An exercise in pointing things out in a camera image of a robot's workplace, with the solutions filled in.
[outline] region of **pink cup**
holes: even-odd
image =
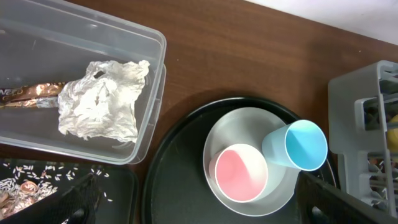
[[[264,156],[247,144],[234,144],[215,154],[209,173],[223,195],[239,203],[260,199],[268,181]]]

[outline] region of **white wall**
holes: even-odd
[[[398,45],[398,0],[247,0]]]

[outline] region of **black tray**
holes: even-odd
[[[3,166],[3,163],[10,163],[9,167]],[[31,180],[38,184],[41,180],[44,182],[51,182],[54,187],[58,187],[59,190],[69,189],[74,180],[78,180],[80,177],[91,172],[93,169],[102,170],[102,174],[97,178],[99,189],[106,192],[107,198],[112,199],[109,202],[107,198],[103,197],[101,200],[98,210],[96,212],[96,224],[110,224],[110,223],[134,223],[134,214],[136,210],[137,193],[138,193],[138,179],[136,175],[130,170],[123,167],[116,166],[101,166],[101,165],[90,165],[90,164],[72,164],[62,162],[46,162],[46,161],[30,161],[23,159],[0,159],[0,180],[6,178],[13,178],[12,174],[15,166],[33,165],[37,175],[40,175],[45,169],[45,166],[55,166],[56,168],[64,166],[63,169],[56,169],[55,171],[48,171],[48,174],[52,176],[51,179],[40,179],[35,180],[28,178],[27,174],[22,174],[17,183],[21,184],[24,179]],[[73,180],[68,180],[65,174],[71,171],[75,173]],[[108,173],[109,177],[104,177],[104,173]],[[54,179],[54,174],[62,174],[60,181]]]
[[[190,113],[164,137],[152,161],[143,191],[142,223],[300,223],[295,196],[271,215],[245,217],[221,204],[206,182],[202,157],[207,135],[224,114],[243,107],[270,111],[287,124],[300,119],[277,103],[251,97],[215,101]],[[313,174],[338,186],[329,159]]]

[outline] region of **clear plastic bin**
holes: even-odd
[[[136,101],[137,142],[58,131],[58,109],[0,110],[0,142],[111,164],[145,157],[159,116],[166,39],[158,31],[64,1],[0,0],[0,88],[69,82],[91,61],[150,62]]]

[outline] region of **cup rim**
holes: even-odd
[[[320,165],[319,165],[318,167],[314,168],[314,169],[304,169],[304,168],[298,166],[298,165],[292,160],[292,158],[290,158],[290,155],[289,155],[289,153],[287,152],[287,147],[286,147],[287,133],[289,133],[291,127],[292,127],[295,123],[298,123],[298,122],[300,122],[300,123],[301,123],[301,122],[310,123],[310,124],[314,125],[314,126],[323,134],[323,139],[325,140],[326,155],[325,155],[325,157],[323,158],[323,161],[320,163]],[[317,170],[317,169],[321,168],[321,166],[325,163],[325,161],[326,161],[326,159],[327,159],[327,157],[328,157],[328,141],[326,140],[325,133],[323,133],[322,129],[319,128],[319,126],[318,126],[317,124],[315,124],[314,122],[312,122],[312,121],[310,121],[310,120],[307,120],[307,119],[300,119],[300,120],[295,121],[295,122],[293,122],[292,124],[289,125],[289,127],[287,128],[287,130],[286,130],[286,132],[285,132],[284,146],[285,146],[285,152],[286,152],[287,157],[289,158],[289,161],[290,161],[297,169],[300,169],[300,170],[309,171],[309,172],[310,172],[310,171]]]
[[[222,156],[226,151],[232,151],[233,148],[234,148],[234,147],[237,147],[237,146],[244,146],[244,147],[253,149],[253,150],[255,151],[255,153],[258,153],[258,154],[261,156],[262,161],[263,161],[263,163],[264,163],[264,165],[265,165],[265,167],[266,167],[266,169],[267,169],[266,181],[265,181],[265,184],[264,184],[263,188],[261,189],[261,191],[260,191],[254,198],[252,198],[252,199],[250,199],[250,200],[245,200],[245,201],[242,201],[242,200],[235,200],[235,199],[229,197],[229,196],[223,191],[223,189],[221,188],[221,186],[219,185],[219,183],[218,183],[218,178],[217,178],[217,167],[218,167],[217,165],[218,165],[218,161],[220,160],[221,156]],[[233,202],[238,202],[238,203],[253,202],[253,201],[255,201],[258,197],[260,197],[260,195],[264,192],[264,190],[265,190],[266,187],[267,187],[267,184],[268,184],[268,165],[267,165],[267,161],[266,161],[266,159],[264,158],[264,156],[262,155],[262,153],[261,153],[260,151],[258,151],[255,147],[253,147],[253,146],[251,146],[251,145],[248,145],[248,144],[233,144],[233,145],[228,146],[227,148],[223,149],[223,150],[221,151],[221,153],[218,155],[217,160],[216,160],[216,164],[215,164],[215,168],[214,168],[214,177],[215,177],[215,182],[216,182],[216,185],[217,185],[218,189],[219,189],[220,192],[221,192],[226,198],[228,198],[229,200],[231,200],[231,201],[233,201]]]

